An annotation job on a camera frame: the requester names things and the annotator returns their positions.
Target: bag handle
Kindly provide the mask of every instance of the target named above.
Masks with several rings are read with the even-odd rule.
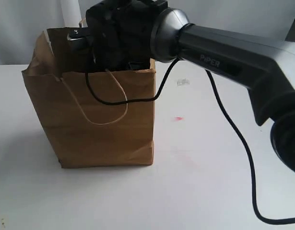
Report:
[[[114,77],[114,75],[106,69],[106,72],[113,78],[113,80],[115,81],[115,83],[118,85],[118,87],[121,89],[122,93],[124,94],[125,96],[125,100],[127,100],[127,95],[123,89],[123,87],[120,85],[119,81]],[[125,104],[126,107],[125,107],[125,112],[122,114],[122,116],[120,116],[118,119],[114,120],[114,121],[110,121],[110,122],[106,122],[106,123],[95,123],[93,121],[91,121],[87,115],[85,114],[84,110],[82,109],[76,95],[73,93],[73,91],[71,90],[70,86],[66,83],[66,81],[61,78],[61,81],[63,83],[63,85],[65,86],[65,88],[68,90],[68,92],[70,93],[71,97],[73,98],[73,100],[75,101],[75,103],[77,104],[80,112],[82,113],[83,117],[85,118],[85,120],[93,125],[96,125],[96,126],[106,126],[106,125],[111,125],[111,124],[114,124],[118,121],[120,121],[126,114],[127,114],[127,111],[128,111],[128,103]]]

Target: table surface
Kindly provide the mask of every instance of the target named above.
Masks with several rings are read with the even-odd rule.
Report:
[[[158,85],[167,67],[156,63]],[[177,63],[156,101],[152,166],[90,169],[60,167],[24,87],[25,68],[0,66],[0,229],[295,230],[254,215],[245,150],[200,67]],[[252,150],[261,213],[295,217],[295,173],[271,147],[272,121],[257,126],[247,90],[215,80]]]

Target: black cable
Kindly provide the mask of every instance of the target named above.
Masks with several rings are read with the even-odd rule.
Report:
[[[254,209],[254,213],[257,216],[257,218],[259,220],[261,220],[264,223],[267,224],[272,224],[272,225],[284,225],[284,224],[295,224],[295,218],[286,218],[286,219],[269,219],[269,218],[265,218],[263,217],[257,207],[257,194],[256,194],[256,175],[255,175],[255,167],[254,167],[254,161],[253,161],[253,157],[251,154],[251,151],[248,147],[247,141],[244,139],[243,135],[241,134],[241,132],[239,131],[239,129],[237,128],[237,126],[234,124],[234,122],[232,121],[232,119],[230,118],[230,116],[227,114],[219,93],[217,91],[217,88],[215,86],[214,83],[214,79],[212,77],[212,74],[210,73],[210,71],[206,70],[206,73],[209,77],[210,83],[212,85],[212,89],[216,98],[216,101],[218,102],[218,105],[223,113],[223,115],[225,116],[225,118],[227,119],[228,123],[231,125],[231,127],[233,128],[233,130],[236,132],[237,136],[240,138],[246,152],[248,155],[248,161],[249,161],[249,166],[250,166],[250,172],[251,172],[251,180],[252,180],[252,205],[253,205],[253,209]]]
[[[161,91],[165,85],[165,82],[166,82],[166,79],[168,77],[168,75],[170,74],[172,68],[174,67],[174,65],[179,62],[179,58],[176,58],[172,63],[171,65],[169,66],[169,68],[167,69],[163,79],[162,79],[162,82],[159,86],[159,89],[158,89],[158,92],[156,93],[155,97],[152,97],[152,98],[139,98],[139,99],[130,99],[130,100],[127,100],[127,101],[121,101],[121,102],[106,102],[102,99],[100,99],[99,97],[96,96],[96,94],[94,93],[91,85],[90,85],[90,81],[89,81],[89,69],[90,69],[90,65],[91,65],[91,60],[88,60],[88,67],[86,69],[86,72],[85,72],[85,83],[86,83],[86,86],[88,87],[91,95],[100,103],[102,104],[106,104],[106,105],[120,105],[120,104],[129,104],[129,103],[133,103],[133,102],[152,102],[152,101],[155,101],[161,94]]]

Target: red stain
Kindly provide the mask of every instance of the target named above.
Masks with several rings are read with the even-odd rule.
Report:
[[[181,120],[183,120],[184,118],[183,117],[180,117],[180,116],[176,116],[175,117],[175,121],[181,121]]]

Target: paper bag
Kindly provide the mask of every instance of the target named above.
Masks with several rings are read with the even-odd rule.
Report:
[[[151,165],[154,102],[118,106],[97,102],[85,83],[87,51],[71,52],[68,31],[48,29],[48,37],[42,33],[23,71],[28,94],[62,168]],[[112,75],[89,74],[94,92],[103,100],[154,96],[154,62],[150,69]]]

